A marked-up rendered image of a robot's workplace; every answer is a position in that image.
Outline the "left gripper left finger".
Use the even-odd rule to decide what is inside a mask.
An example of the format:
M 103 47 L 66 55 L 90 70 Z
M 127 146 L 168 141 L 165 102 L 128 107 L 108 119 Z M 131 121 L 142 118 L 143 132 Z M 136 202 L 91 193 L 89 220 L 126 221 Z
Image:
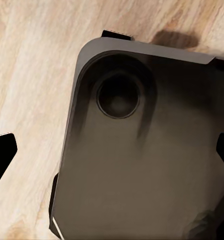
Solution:
M 17 143 L 13 133 L 0 136 L 0 179 L 17 151 Z

